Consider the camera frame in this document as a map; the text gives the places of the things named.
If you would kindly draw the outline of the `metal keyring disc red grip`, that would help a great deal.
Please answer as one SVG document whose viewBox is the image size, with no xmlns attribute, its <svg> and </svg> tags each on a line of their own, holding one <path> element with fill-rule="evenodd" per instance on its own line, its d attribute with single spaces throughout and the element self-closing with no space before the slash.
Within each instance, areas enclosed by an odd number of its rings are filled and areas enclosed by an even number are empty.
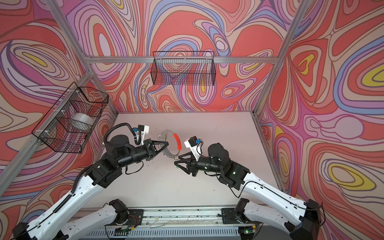
<svg viewBox="0 0 384 240">
<path fill-rule="evenodd" d="M 169 143 L 169 145 L 163 150 L 163 154 L 170 159 L 177 160 L 182 150 L 182 144 L 179 136 L 175 132 L 166 129 L 160 133 L 158 140 Z"/>
</svg>

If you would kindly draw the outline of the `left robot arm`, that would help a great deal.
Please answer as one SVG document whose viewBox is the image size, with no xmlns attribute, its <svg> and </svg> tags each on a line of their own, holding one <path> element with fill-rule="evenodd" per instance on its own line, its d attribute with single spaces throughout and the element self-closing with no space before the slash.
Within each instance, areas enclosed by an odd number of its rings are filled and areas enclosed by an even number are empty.
<svg viewBox="0 0 384 240">
<path fill-rule="evenodd" d="M 128 123 L 112 127 L 104 136 L 106 152 L 77 175 L 71 190 L 30 223 L 13 228 L 15 240 L 79 240 L 87 233 L 109 224 L 125 225 L 130 218 L 127 206 L 112 200 L 100 210 L 78 220 L 70 219 L 93 197 L 120 177 L 123 168 L 154 159 L 169 143 L 145 139 L 148 126 L 132 128 Z"/>
</svg>

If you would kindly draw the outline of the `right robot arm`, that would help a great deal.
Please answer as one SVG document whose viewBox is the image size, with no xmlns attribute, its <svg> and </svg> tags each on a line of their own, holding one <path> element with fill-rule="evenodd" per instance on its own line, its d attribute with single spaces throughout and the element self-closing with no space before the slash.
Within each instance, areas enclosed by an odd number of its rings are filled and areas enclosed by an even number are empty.
<svg viewBox="0 0 384 240">
<path fill-rule="evenodd" d="M 241 224 L 260 222 L 287 233 L 293 240 L 316 240 L 322 225 L 322 205 L 314 200 L 294 198 L 261 180 L 248 168 L 231 160 L 229 152 L 220 144 L 212 144 L 208 155 L 200 154 L 200 146 L 190 147 L 190 152 L 180 155 L 175 166 L 188 175 L 198 172 L 212 173 L 228 188 L 238 190 L 261 200 L 258 205 L 237 195 L 236 221 Z"/>
</svg>

